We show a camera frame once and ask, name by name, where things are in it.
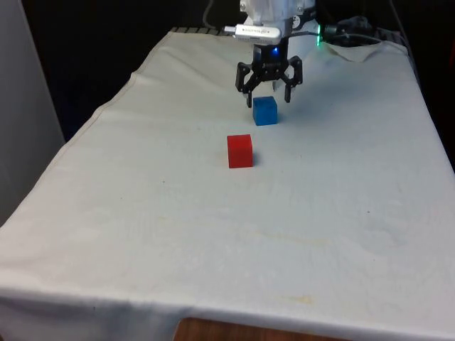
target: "red cube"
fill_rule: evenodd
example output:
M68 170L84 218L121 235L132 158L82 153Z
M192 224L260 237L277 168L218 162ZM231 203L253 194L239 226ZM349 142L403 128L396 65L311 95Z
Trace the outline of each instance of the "red cube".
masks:
M229 168L253 167L253 143L250 135L227 137Z

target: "cube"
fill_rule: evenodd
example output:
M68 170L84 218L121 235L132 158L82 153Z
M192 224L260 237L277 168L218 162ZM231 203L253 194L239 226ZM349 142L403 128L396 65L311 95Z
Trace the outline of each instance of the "cube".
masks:
M253 167L253 144L250 135L227 137L229 168Z
M273 97L253 99L253 118L257 126L269 126L278 123L278 106Z

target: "wooden floor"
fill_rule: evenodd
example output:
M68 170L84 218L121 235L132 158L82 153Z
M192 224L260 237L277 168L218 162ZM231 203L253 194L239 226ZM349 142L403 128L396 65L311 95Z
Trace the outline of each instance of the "wooden floor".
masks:
M247 327L208 320L182 320L173 341L341 341L329 337Z

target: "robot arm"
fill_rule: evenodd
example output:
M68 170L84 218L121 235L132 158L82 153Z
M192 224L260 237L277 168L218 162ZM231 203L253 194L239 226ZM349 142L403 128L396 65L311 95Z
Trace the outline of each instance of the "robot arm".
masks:
M314 0L241 0L240 10L249 16L245 25L226 27L225 32L253 43L254 51L251 64L237 66L237 90L247 97L251 107L252 92L261 82L282 80L286 84L284 98L289 103L292 89L303 82L301 59L295 56L288 60L289 38L296 29L296 16L302 22L314 18ZM293 78L286 75L289 66L294 69Z

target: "green light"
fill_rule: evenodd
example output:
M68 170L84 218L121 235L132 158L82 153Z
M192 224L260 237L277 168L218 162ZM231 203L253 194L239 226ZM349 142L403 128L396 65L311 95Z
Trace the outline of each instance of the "green light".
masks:
M321 44L321 25L318 25L318 39L316 41L316 46L320 46Z

